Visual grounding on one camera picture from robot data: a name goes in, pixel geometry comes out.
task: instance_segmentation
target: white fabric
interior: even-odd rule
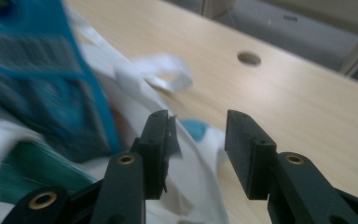
[[[100,80],[111,106],[136,135],[141,134],[151,113],[168,109],[172,116],[172,111],[150,85],[170,92],[185,90],[192,83],[186,64],[165,54],[130,62],[81,16],[71,9],[67,11],[73,28],[94,42],[95,46],[81,45],[83,57]],[[167,73],[174,78],[167,81],[159,77]],[[147,221],[157,224],[228,223],[215,176],[221,142],[206,144],[209,148],[200,150],[179,122],[176,126],[182,158],[170,159],[168,193],[159,201],[147,202]]]
[[[225,152],[226,134],[214,127],[209,127],[202,140],[197,143],[200,154],[208,162],[214,175],[217,176],[219,166],[228,159]]]

